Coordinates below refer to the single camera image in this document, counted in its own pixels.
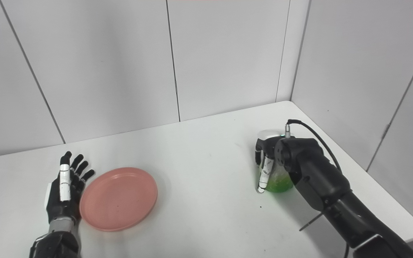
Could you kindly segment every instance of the wall seam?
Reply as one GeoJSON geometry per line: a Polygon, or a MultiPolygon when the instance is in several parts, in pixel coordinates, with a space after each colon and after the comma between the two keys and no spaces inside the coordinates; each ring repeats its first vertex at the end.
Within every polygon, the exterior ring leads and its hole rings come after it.
{"type": "Polygon", "coordinates": [[[304,45],[305,31],[307,29],[308,15],[310,13],[310,7],[311,6],[312,6],[312,0],[310,0],[308,2],[307,15],[305,16],[304,31],[302,33],[302,38],[300,39],[299,55],[297,56],[297,64],[295,66],[295,71],[294,71],[294,79],[293,79],[293,85],[292,85],[292,88],[291,88],[290,101],[292,101],[292,96],[293,96],[293,93],[294,93],[295,80],[297,78],[297,71],[299,70],[300,54],[302,53],[302,47],[304,45]]]}
{"type": "Polygon", "coordinates": [[[178,107],[178,121],[181,122],[181,114],[179,112],[179,97],[178,97],[178,93],[177,93],[175,58],[174,58],[174,54],[173,54],[172,27],[170,25],[170,12],[168,11],[168,0],[165,0],[165,3],[167,5],[168,33],[170,35],[170,49],[172,51],[173,77],[174,77],[174,80],[175,80],[176,104],[177,104],[177,107],[178,107]]]}
{"type": "Polygon", "coordinates": [[[283,64],[283,53],[285,52],[285,43],[286,43],[286,33],[288,32],[288,20],[290,17],[290,8],[291,8],[291,0],[288,4],[288,13],[286,15],[286,24],[285,24],[285,36],[283,38],[283,48],[281,50],[281,60],[280,60],[280,72],[278,73],[278,82],[277,82],[277,94],[275,95],[275,102],[277,102],[278,98],[278,89],[280,88],[280,77],[281,77],[281,66],[283,64]]]}
{"type": "MultiPolygon", "coordinates": [[[[401,97],[401,100],[400,100],[399,103],[398,103],[398,106],[397,106],[396,109],[395,109],[395,112],[393,113],[393,116],[391,117],[390,122],[387,124],[387,128],[388,128],[388,129],[391,127],[391,124],[392,124],[393,121],[395,120],[396,114],[398,113],[398,110],[399,110],[399,108],[401,107],[401,104],[403,104],[404,98],[406,97],[406,95],[407,95],[407,93],[408,93],[408,91],[409,91],[409,88],[410,88],[412,82],[413,82],[413,75],[412,75],[412,77],[411,77],[411,79],[410,79],[410,81],[409,81],[408,86],[406,87],[406,90],[405,90],[404,93],[403,93],[403,96],[401,97]]],[[[385,139],[386,135],[388,134],[388,129],[384,132],[384,134],[383,134],[383,136],[382,136],[382,139],[380,139],[380,142],[379,142],[379,144],[377,145],[377,148],[375,149],[374,154],[372,155],[371,161],[369,162],[369,165],[368,165],[367,168],[366,168],[366,172],[369,171],[369,168],[371,167],[372,162],[375,160],[375,156],[377,155],[377,152],[379,152],[379,149],[380,149],[380,147],[382,146],[383,140],[385,139]]]]}
{"type": "Polygon", "coordinates": [[[47,102],[46,96],[44,95],[44,92],[42,91],[41,85],[39,85],[38,78],[37,78],[36,75],[34,74],[33,67],[31,66],[30,61],[28,60],[28,57],[27,57],[27,55],[26,55],[26,53],[25,53],[25,50],[24,50],[23,47],[22,47],[22,43],[20,42],[20,39],[19,39],[18,36],[17,36],[17,33],[16,33],[16,31],[15,31],[15,28],[14,28],[12,22],[10,21],[9,15],[7,14],[7,11],[6,11],[6,9],[5,9],[4,5],[3,5],[3,2],[2,2],[1,0],[0,0],[0,5],[1,5],[1,8],[2,8],[2,10],[3,10],[4,16],[6,17],[6,20],[7,20],[7,22],[9,23],[10,29],[12,30],[12,33],[13,33],[14,36],[15,36],[15,39],[16,39],[16,41],[17,41],[17,43],[18,43],[18,46],[20,47],[20,50],[22,51],[23,57],[25,58],[25,61],[27,62],[27,65],[28,65],[28,68],[29,68],[29,70],[30,70],[30,72],[31,72],[31,75],[33,76],[34,81],[36,82],[36,85],[38,86],[38,90],[39,90],[39,92],[41,93],[41,96],[42,96],[42,98],[43,98],[43,100],[44,100],[44,103],[46,104],[47,109],[49,110],[49,113],[51,114],[52,120],[54,121],[55,127],[57,128],[57,131],[58,131],[58,133],[59,133],[59,135],[60,135],[60,137],[61,137],[61,139],[62,139],[62,142],[65,144],[66,142],[65,142],[65,139],[64,139],[64,137],[63,137],[62,131],[60,130],[60,128],[59,128],[59,126],[58,126],[58,123],[57,123],[57,121],[56,121],[56,119],[55,119],[55,117],[54,117],[54,114],[52,113],[51,107],[49,106],[49,103],[47,102]]]}

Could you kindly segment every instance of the black robotic arm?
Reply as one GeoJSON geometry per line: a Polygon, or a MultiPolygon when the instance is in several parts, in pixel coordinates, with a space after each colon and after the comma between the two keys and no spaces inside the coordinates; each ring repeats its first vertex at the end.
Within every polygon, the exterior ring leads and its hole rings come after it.
{"type": "Polygon", "coordinates": [[[354,258],[413,258],[406,242],[354,195],[347,178],[324,156],[316,139],[281,138],[274,156],[307,203],[356,248],[354,258]]]}

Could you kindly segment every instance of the green liquid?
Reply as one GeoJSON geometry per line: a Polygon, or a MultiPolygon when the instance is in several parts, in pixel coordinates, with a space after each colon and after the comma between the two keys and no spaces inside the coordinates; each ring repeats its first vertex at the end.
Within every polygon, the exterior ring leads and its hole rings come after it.
{"type": "Polygon", "coordinates": [[[282,193],[292,187],[293,183],[288,172],[282,166],[274,164],[266,190],[274,193],[282,193]]]}

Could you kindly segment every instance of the pink plate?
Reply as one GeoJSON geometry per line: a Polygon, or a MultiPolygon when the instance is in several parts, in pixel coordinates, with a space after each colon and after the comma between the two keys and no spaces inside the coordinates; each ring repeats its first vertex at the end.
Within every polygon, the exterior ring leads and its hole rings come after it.
{"type": "Polygon", "coordinates": [[[85,189],[79,210],[97,230],[119,231],[143,220],[156,199],[157,185],[150,174],[139,168],[117,168],[85,189]]]}

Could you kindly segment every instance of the robotic arm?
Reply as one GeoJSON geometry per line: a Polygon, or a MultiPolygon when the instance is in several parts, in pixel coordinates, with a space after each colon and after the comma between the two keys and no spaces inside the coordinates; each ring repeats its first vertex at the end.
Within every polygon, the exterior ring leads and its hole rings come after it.
{"type": "Polygon", "coordinates": [[[71,155],[67,152],[61,158],[60,171],[51,184],[47,202],[49,232],[34,241],[29,258],[77,258],[79,255],[79,242],[73,230],[81,219],[79,201],[85,182],[95,171],[91,169],[81,177],[89,163],[81,163],[84,157],[79,154],[70,166],[71,155]]]}
{"type": "Polygon", "coordinates": [[[273,150],[275,161],[288,171],[307,203],[328,219],[349,247],[357,248],[354,258],[413,258],[406,242],[355,196],[347,178],[324,156],[316,139],[280,137],[273,150]]]}

